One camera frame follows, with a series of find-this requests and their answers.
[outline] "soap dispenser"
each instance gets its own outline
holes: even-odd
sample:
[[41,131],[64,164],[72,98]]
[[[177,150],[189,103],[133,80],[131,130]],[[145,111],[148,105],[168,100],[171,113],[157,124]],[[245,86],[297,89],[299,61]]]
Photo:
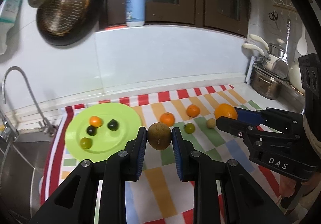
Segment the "soap dispenser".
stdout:
[[145,0],[126,0],[126,25],[143,26],[145,23]]

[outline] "stainless steel sink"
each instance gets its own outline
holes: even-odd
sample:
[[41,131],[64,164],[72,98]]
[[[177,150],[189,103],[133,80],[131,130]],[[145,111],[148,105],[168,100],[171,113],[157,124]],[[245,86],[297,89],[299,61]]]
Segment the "stainless steel sink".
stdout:
[[21,223],[40,207],[39,183],[51,142],[43,132],[34,132],[0,143],[0,198]]

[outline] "bottle label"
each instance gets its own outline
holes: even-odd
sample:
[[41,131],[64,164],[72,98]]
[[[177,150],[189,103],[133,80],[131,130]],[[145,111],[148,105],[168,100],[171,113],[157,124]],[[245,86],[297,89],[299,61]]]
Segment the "bottle label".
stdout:
[[126,0],[126,22],[145,21],[145,0]]

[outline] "orange fruit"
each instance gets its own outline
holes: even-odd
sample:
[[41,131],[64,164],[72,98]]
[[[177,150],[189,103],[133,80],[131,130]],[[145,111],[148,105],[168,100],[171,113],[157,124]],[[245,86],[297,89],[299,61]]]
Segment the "orange fruit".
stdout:
[[190,106],[187,107],[186,109],[186,114],[189,117],[196,117],[197,115],[200,114],[200,108],[198,108],[195,104],[191,104]]
[[100,119],[98,116],[91,116],[89,119],[89,124],[98,128],[102,126],[102,119]]
[[235,119],[235,120],[238,119],[238,114],[237,114],[235,108],[232,105],[227,104],[227,103],[219,104],[215,108],[214,116],[215,116],[216,119],[218,119],[221,116],[229,117],[229,118],[232,118],[232,119]]
[[165,112],[161,115],[159,121],[165,123],[168,127],[172,127],[175,123],[175,117],[170,112]]

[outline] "green plate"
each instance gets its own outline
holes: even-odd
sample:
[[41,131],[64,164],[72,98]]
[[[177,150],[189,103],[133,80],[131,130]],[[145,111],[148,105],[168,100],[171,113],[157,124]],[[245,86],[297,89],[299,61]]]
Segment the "green plate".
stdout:
[[[103,120],[103,125],[97,128],[95,136],[90,136],[86,132],[91,116],[98,116]],[[107,123],[112,119],[118,122],[117,131],[111,131],[107,127]],[[97,104],[73,118],[66,130],[65,144],[70,154],[78,161],[84,159],[93,162],[103,161],[123,150],[128,141],[136,139],[141,125],[139,115],[127,105],[113,102]],[[92,147],[88,150],[80,147],[80,140],[83,137],[92,139]]]

